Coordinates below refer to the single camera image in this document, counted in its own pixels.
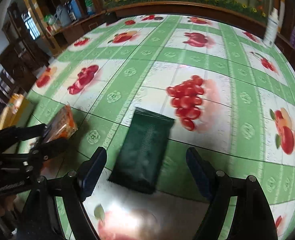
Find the person's left hand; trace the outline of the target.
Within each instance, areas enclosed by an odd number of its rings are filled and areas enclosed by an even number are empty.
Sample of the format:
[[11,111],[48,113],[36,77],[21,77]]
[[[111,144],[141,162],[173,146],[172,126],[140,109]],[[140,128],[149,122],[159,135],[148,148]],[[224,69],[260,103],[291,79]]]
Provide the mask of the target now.
[[10,195],[5,197],[0,197],[0,217],[5,215],[6,211],[14,210],[14,200],[16,195]]

